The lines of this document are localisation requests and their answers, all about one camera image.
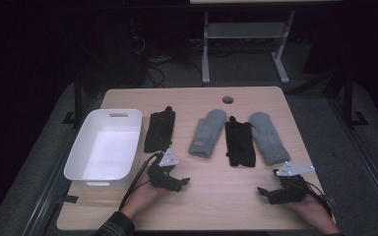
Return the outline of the white plastic bin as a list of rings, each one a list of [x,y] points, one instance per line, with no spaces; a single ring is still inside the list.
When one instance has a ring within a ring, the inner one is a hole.
[[[138,109],[92,111],[73,143],[64,176],[84,189],[127,189],[137,170],[142,127]]]

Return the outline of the metal frame rail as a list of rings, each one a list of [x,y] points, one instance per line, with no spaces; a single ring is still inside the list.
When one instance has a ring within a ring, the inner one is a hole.
[[[58,189],[58,181],[63,177],[63,168],[68,158],[69,151],[76,139],[79,126],[83,121],[83,109],[79,106],[75,106],[74,111],[69,111],[63,120],[64,124],[72,124],[73,132],[69,136],[67,143],[63,146],[62,152],[59,157],[56,158],[54,170],[52,171],[48,182],[46,183],[42,194],[38,198],[38,201],[34,207],[32,215],[28,221],[26,228],[23,231],[22,236],[35,236],[38,234],[41,225],[45,222],[45,216],[51,207],[51,203],[56,195]]]
[[[328,101],[334,113],[336,114],[339,122],[341,123],[342,128],[345,130],[346,135],[351,141],[354,149],[357,151],[358,156],[361,159],[362,164],[365,168],[365,171],[368,174],[368,177],[370,181],[372,182],[374,189],[378,195],[378,169],[375,166],[373,160],[371,159],[371,155],[369,151],[364,146],[362,140],[360,139],[357,132],[355,131],[355,128],[345,120],[342,109],[339,106],[339,103],[331,98],[329,98]]]

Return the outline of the person's left hand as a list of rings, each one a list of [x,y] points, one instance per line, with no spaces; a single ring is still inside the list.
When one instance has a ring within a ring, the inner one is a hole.
[[[167,190],[155,188],[149,180],[141,178],[138,182],[138,188],[131,194],[121,211],[133,219],[166,193]]]

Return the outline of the black frame post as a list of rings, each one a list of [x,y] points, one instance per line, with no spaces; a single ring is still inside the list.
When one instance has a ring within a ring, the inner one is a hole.
[[[73,124],[77,127],[83,119],[82,81],[80,73],[77,73],[73,82],[74,87],[74,110],[66,113],[63,123]]]
[[[355,126],[367,126],[368,122],[360,111],[352,109],[353,79],[350,71],[346,72],[343,97],[343,118],[346,124],[353,129]]]

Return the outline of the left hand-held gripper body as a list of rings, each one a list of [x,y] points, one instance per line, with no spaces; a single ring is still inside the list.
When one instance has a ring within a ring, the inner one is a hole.
[[[151,164],[148,170],[152,186],[173,191],[175,186],[181,185],[179,179],[169,175],[178,163],[179,161],[177,157],[172,153],[170,148],[166,151],[157,153],[155,161]]]

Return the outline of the grey mitten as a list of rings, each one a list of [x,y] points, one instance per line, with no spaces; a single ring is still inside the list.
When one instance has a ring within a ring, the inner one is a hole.
[[[226,113],[221,109],[211,110],[200,119],[188,152],[198,157],[211,157],[225,121]]]
[[[250,116],[252,136],[267,165],[290,161],[278,131],[269,114],[256,112]]]

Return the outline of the grey metal desk frame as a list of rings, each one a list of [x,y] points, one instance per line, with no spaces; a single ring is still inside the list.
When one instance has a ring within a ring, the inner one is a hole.
[[[284,22],[269,23],[211,23],[209,13],[204,15],[203,52],[201,57],[202,84],[211,82],[209,63],[209,41],[211,39],[278,39],[279,47],[271,53],[279,78],[284,85],[289,77],[284,68],[282,56],[295,16],[294,11],[287,14]]]

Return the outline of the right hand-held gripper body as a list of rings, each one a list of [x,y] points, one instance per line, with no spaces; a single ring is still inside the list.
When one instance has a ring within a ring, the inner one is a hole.
[[[278,202],[277,205],[301,202],[309,191],[302,174],[314,170],[313,165],[304,165],[290,161],[286,161],[280,169],[275,170],[275,175],[279,178],[282,186],[279,190],[276,190],[273,196]]]

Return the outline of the black glove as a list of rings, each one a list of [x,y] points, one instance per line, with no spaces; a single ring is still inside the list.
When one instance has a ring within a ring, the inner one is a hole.
[[[150,125],[145,138],[144,152],[166,151],[172,144],[175,112],[167,106],[150,117]]]
[[[254,167],[256,152],[253,147],[252,127],[249,122],[240,123],[230,116],[225,123],[225,139],[230,166]]]

